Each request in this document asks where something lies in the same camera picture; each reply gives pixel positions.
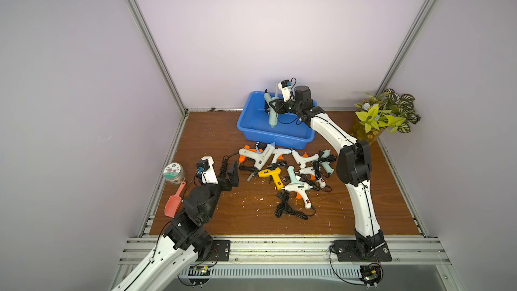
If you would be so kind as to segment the mint green glue gun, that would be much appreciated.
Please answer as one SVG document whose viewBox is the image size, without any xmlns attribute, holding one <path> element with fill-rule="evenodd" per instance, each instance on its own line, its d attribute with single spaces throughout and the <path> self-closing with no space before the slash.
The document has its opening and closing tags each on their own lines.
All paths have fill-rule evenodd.
<svg viewBox="0 0 517 291">
<path fill-rule="evenodd" d="M 273 129 L 278 124 L 279 117 L 278 117 L 276 108 L 277 108 L 278 103 L 280 102 L 280 99 L 277 94 L 272 96 L 272 95 L 270 95 L 270 93 L 267 90 L 265 90 L 264 98 L 265 98 L 265 103 L 266 103 L 265 110 L 269 115 L 269 125 Z"/>
</svg>

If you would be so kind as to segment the large white glue gun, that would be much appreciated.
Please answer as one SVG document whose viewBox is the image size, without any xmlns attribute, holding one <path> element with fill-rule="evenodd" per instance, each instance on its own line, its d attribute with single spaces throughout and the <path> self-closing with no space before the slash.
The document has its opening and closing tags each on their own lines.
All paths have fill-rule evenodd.
<svg viewBox="0 0 517 291">
<path fill-rule="evenodd" d="M 261 153 L 258 153 L 257 156 L 255 156 L 254 158 L 248 158 L 248 159 L 252 159 L 254 160 L 254 167 L 257 169 L 257 170 L 261 170 L 265 164 L 267 163 L 267 161 L 269 160 L 269 158 L 271 157 L 271 155 L 273 154 L 273 152 L 275 151 L 275 144 L 267 144 L 265 149 L 261 152 Z"/>
</svg>

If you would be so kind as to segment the white glue gun red switch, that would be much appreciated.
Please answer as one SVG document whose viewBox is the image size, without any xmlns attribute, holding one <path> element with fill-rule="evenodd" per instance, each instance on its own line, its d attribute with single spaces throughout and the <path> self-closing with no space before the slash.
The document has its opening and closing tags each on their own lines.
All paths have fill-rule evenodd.
<svg viewBox="0 0 517 291">
<path fill-rule="evenodd" d="M 311 209 L 312 203 L 310 198 L 307 195 L 307 191 L 312 189 L 312 186 L 308 183 L 290 183 L 284 187 L 287 192 L 296 192 L 304 201 L 304 207 L 306 209 Z"/>
</svg>

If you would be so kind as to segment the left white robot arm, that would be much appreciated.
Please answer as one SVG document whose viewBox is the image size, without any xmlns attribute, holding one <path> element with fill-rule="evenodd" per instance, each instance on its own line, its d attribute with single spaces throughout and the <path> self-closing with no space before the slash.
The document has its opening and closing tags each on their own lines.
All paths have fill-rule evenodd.
<svg viewBox="0 0 517 291">
<path fill-rule="evenodd" d="M 184 269 L 209 258 L 214 238 L 205 225 L 221 194 L 239 186 L 239 162 L 224 159 L 219 174 L 205 156 L 196 163 L 200 185 L 183 198 L 181 209 L 162 229 L 153 249 L 114 290 L 164 290 Z"/>
</svg>

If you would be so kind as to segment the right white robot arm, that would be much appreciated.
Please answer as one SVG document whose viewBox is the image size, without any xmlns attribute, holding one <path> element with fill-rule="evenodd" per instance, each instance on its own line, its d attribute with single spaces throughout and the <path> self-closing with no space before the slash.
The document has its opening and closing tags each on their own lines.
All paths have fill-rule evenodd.
<svg viewBox="0 0 517 291">
<path fill-rule="evenodd" d="M 335 172 L 340 181 L 346 184 L 350 194 L 355 218 L 356 247 L 362 256 L 373 256 L 375 251 L 385 246 L 385 238 L 376 219 L 371 196 L 370 144 L 348 134 L 320 106 L 316 106 L 308 86 L 293 88 L 285 80 L 278 84 L 278 88 L 281 90 L 281 98 L 264 92 L 270 116 L 277 117 L 286 113 L 296 115 L 300 121 L 326 139 L 339 154 Z"/>
</svg>

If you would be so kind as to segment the blue plastic storage box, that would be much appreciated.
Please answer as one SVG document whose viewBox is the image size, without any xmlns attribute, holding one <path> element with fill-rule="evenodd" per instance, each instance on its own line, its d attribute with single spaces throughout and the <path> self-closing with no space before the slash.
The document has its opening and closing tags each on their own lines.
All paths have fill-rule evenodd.
<svg viewBox="0 0 517 291">
<path fill-rule="evenodd" d="M 292 113 L 280 115 L 277 125 L 271 127 L 265 103 L 264 92 L 250 93 L 237 122 L 237 128 L 247 140 L 295 150 L 303 150 L 314 140 L 315 131 L 305 123 L 300 123 Z"/>
</svg>

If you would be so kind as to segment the yellow glue gun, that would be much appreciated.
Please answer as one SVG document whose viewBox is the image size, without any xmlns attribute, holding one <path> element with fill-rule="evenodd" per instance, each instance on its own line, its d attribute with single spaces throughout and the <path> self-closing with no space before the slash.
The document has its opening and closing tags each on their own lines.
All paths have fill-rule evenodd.
<svg viewBox="0 0 517 291">
<path fill-rule="evenodd" d="M 271 169 L 265 169 L 259 172 L 254 172 L 249 176 L 249 179 L 253 178 L 254 176 L 259 176 L 261 178 L 271 178 L 273 179 L 277 190 L 284 189 L 283 181 L 280 178 L 281 175 L 281 168 L 275 168 L 273 170 Z"/>
</svg>

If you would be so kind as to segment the white orange glue gun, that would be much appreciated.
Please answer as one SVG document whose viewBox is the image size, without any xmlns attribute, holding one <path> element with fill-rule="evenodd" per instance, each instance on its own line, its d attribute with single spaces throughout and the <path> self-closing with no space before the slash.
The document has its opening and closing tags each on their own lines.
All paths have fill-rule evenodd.
<svg viewBox="0 0 517 291">
<path fill-rule="evenodd" d="M 301 156 L 296 150 L 292 150 L 292 156 L 301 169 L 306 168 L 307 164 L 312 164 L 314 161 L 319 160 L 318 154 L 314 154 L 313 156 Z"/>
</svg>

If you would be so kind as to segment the mint glue gun centre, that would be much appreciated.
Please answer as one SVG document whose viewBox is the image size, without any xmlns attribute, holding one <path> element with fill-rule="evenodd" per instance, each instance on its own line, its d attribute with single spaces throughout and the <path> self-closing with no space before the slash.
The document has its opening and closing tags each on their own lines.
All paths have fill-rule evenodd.
<svg viewBox="0 0 517 291">
<path fill-rule="evenodd" d="M 291 184 L 300 184 L 301 183 L 300 178 L 295 174 L 295 170 L 294 170 L 293 166 L 289 166 L 287 168 L 287 171 L 288 171 L 289 180 L 290 180 Z"/>
</svg>

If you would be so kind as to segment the mint glue gun right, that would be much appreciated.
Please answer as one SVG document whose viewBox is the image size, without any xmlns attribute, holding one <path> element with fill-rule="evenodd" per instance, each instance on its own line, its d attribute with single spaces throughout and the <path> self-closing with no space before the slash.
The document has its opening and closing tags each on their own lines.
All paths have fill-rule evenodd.
<svg viewBox="0 0 517 291">
<path fill-rule="evenodd" d="M 335 171 L 331 167 L 331 163 L 335 162 L 337 157 L 330 150 L 322 150 L 319 152 L 319 164 L 324 168 L 327 176 L 330 177 Z"/>
</svg>

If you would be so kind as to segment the small white red glue gun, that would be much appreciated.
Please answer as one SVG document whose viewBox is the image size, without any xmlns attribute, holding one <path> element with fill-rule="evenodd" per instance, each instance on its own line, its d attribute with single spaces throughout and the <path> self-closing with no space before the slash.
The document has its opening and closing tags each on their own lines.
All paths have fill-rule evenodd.
<svg viewBox="0 0 517 291">
<path fill-rule="evenodd" d="M 314 167 L 306 167 L 299 170 L 301 175 L 309 175 L 312 181 L 315 181 L 319 188 L 325 188 L 327 186 L 319 170 Z"/>
</svg>

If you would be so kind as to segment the glass jar floral lid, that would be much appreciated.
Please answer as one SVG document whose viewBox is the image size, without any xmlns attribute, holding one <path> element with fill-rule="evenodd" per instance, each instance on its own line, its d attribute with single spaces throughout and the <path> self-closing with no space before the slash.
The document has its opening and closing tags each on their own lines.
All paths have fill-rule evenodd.
<svg viewBox="0 0 517 291">
<path fill-rule="evenodd" d="M 163 170 L 162 175 L 167 183 L 171 183 L 173 185 L 180 185 L 186 181 L 184 168 L 177 162 L 167 165 Z"/>
</svg>

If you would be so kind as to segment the pink plastic scoop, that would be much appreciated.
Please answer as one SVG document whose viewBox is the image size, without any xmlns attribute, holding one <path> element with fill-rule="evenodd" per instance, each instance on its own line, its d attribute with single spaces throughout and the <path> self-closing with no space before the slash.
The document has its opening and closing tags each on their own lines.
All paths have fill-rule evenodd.
<svg viewBox="0 0 517 291">
<path fill-rule="evenodd" d="M 183 203 L 182 192 L 186 186 L 187 186 L 187 183 L 185 181 L 182 182 L 179 185 L 176 193 L 169 197 L 169 199 L 165 205 L 165 208 L 164 208 L 164 215 L 166 217 L 173 218 L 179 211 L 179 207 Z"/>
</svg>

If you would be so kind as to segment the potted green plant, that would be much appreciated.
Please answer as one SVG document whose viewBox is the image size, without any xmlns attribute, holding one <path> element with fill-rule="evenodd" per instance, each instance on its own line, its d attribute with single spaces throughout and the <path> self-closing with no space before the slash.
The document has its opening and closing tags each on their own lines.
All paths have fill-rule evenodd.
<svg viewBox="0 0 517 291">
<path fill-rule="evenodd" d="M 355 104 L 351 134 L 358 140 L 372 144 L 385 131 L 410 133 L 411 126 L 421 121 L 421 116 L 415 111 L 415 97 L 411 94 L 399 94 L 387 88 L 376 96 L 367 96 Z"/>
</svg>

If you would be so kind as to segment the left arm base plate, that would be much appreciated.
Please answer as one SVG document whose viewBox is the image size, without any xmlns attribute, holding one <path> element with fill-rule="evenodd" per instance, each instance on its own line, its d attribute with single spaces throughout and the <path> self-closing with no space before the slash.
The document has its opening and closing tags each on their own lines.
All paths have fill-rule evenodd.
<svg viewBox="0 0 517 291">
<path fill-rule="evenodd" d="M 198 256 L 198 262 L 227 262 L 230 260 L 231 240 L 215 239 L 212 244 Z"/>
</svg>

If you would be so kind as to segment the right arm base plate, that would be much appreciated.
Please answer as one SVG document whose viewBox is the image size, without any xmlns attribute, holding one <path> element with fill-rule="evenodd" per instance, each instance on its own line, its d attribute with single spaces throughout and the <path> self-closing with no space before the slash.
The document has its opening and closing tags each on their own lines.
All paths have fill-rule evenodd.
<svg viewBox="0 0 517 291">
<path fill-rule="evenodd" d="M 340 262 L 390 262 L 393 257 L 386 242 L 375 248 L 371 253 L 365 253 L 358 241 L 336 240 L 330 246 L 330 251 L 336 254 Z"/>
</svg>

